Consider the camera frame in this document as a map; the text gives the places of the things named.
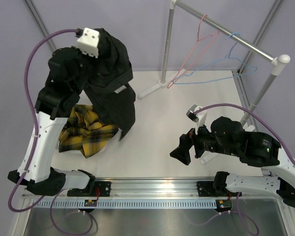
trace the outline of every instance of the white end cap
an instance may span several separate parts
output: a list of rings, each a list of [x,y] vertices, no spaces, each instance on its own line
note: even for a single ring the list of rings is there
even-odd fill
[[[82,36],[77,40],[76,47],[82,52],[82,54],[98,58],[99,39],[100,33],[98,31],[84,28]]]
[[[170,0],[170,9],[175,9],[177,0]]]
[[[275,58],[271,64],[274,65],[274,68],[271,72],[272,75],[278,76],[281,74],[284,67],[291,61],[291,57],[289,55],[283,54],[278,58]]]
[[[247,131],[247,132],[252,132],[252,131],[254,131],[255,130],[255,127],[254,127],[254,125],[249,125],[247,128],[245,128],[245,131]]]

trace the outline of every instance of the plaid fabric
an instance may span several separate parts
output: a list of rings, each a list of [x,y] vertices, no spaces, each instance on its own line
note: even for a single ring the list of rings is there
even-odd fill
[[[99,152],[117,132],[116,125],[100,123],[92,106],[75,105],[59,136],[59,152],[80,150],[88,158]]]

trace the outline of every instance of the clothing rack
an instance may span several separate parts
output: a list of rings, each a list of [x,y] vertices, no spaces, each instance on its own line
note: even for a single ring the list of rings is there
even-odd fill
[[[166,36],[166,43],[165,43],[165,52],[164,52],[164,61],[163,61],[163,71],[162,71],[162,77],[159,80],[159,82],[148,88],[147,90],[141,92],[138,97],[140,99],[143,99],[144,97],[152,94],[153,92],[156,92],[159,89],[166,88],[167,84],[172,80],[172,77],[166,78],[166,72],[167,72],[167,65],[168,65],[168,57],[169,57],[169,47],[170,47],[170,39],[171,39],[171,30],[172,30],[172,24],[173,24],[173,16],[174,16],[174,10],[175,7],[178,6],[181,9],[185,10],[186,12],[190,13],[191,15],[197,17],[198,19],[202,19],[204,16],[203,13],[195,10],[194,8],[190,7],[189,5],[185,4],[181,0],[171,0],[170,1],[170,8],[169,8],[169,18],[168,18],[168,25],[167,25],[167,36]],[[234,34],[231,30],[225,28],[221,24],[213,21],[212,19],[208,17],[204,17],[203,22],[207,23],[209,26],[217,29],[219,32],[225,34],[226,36],[231,37],[236,42],[240,43],[247,49],[249,49],[252,53],[258,54],[264,59],[266,59],[268,62],[270,62],[274,68],[270,75],[268,76],[266,82],[263,84],[260,92],[258,93],[257,98],[255,101],[250,105],[249,110],[254,111],[254,109],[258,106],[261,99],[275,80],[275,78],[282,72],[283,68],[287,63],[290,62],[291,58],[288,55],[280,55],[279,57],[274,57],[268,52],[260,49],[258,46],[254,45],[253,43],[249,42],[248,40],[240,37],[239,35]],[[245,113],[245,115],[241,119],[241,124],[246,124],[247,120],[249,119],[250,115],[248,113]]]

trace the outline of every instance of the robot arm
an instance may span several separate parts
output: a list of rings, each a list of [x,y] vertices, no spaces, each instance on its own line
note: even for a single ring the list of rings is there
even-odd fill
[[[49,76],[35,104],[39,135],[33,159],[21,184],[36,195],[54,196],[63,189],[79,189],[86,195],[94,189],[93,175],[81,170],[61,171],[51,167],[60,132],[79,101],[79,94],[94,73],[96,61],[92,57],[98,57],[98,31],[85,28],[79,30],[76,36],[79,37],[77,47],[60,48],[52,54],[48,61]],[[8,175],[14,183],[24,173],[34,134],[33,129],[22,164]]]
[[[245,177],[227,172],[217,172],[213,182],[214,196],[230,193],[249,193],[282,198],[283,202],[295,207],[295,165],[291,163],[278,141],[262,132],[247,132],[237,121],[220,117],[211,124],[211,132],[205,123],[206,112],[194,114],[200,107],[193,106],[187,116],[196,122],[196,127],[180,137],[179,147],[171,157],[185,165],[191,162],[189,149],[194,146],[196,158],[204,152],[239,157],[248,166],[262,167],[277,177]]]

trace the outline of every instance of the black garment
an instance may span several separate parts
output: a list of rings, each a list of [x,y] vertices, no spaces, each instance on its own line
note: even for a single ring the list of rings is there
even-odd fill
[[[132,65],[125,45],[104,29],[98,43],[99,57],[92,58],[97,75],[84,89],[93,104],[93,110],[105,124],[116,124],[123,138],[135,123],[135,92],[128,84],[133,79]],[[121,86],[126,89],[119,93]]]

